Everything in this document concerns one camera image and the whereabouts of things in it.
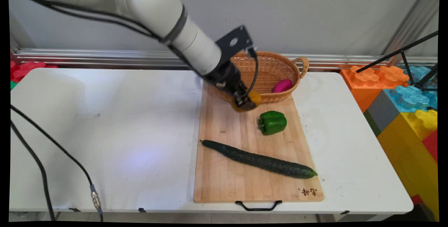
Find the floor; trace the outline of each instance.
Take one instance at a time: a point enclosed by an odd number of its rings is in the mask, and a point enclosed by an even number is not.
[[[10,212],[9,221],[45,221],[46,212]],[[61,212],[57,221],[99,222],[97,213]],[[147,222],[173,224],[289,224],[318,222],[315,214],[222,214],[222,213],[104,213],[104,222]]]

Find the metal connector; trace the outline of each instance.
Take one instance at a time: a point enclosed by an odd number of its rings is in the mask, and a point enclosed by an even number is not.
[[[96,191],[92,191],[91,196],[92,196],[92,201],[93,201],[93,205],[95,206],[95,208],[96,209],[101,208],[101,202],[99,201],[98,193],[96,193]]]

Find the green bell pepper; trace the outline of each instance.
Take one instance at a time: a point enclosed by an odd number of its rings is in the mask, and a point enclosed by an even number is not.
[[[260,115],[258,128],[263,135],[271,135],[281,132],[286,127],[285,115],[278,111],[267,111]]]

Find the yellow foam block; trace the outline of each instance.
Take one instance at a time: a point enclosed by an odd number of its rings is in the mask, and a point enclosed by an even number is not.
[[[437,130],[437,111],[417,110],[403,113],[403,117],[421,141]]]
[[[423,144],[418,144],[398,159],[397,166],[403,169],[413,189],[420,195],[425,205],[434,213],[438,221],[438,166],[431,154]]]
[[[399,159],[405,152],[417,144],[421,144],[419,136],[405,119],[405,116],[409,116],[409,114],[413,113],[398,114],[377,137],[389,159],[392,156]]]

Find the cutting board handle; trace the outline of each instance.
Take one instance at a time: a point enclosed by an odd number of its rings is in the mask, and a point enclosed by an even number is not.
[[[246,211],[272,211],[277,205],[281,203],[283,203],[282,200],[276,200],[274,206],[272,206],[271,208],[248,208],[240,200],[237,200],[235,202],[235,204],[242,206]]]

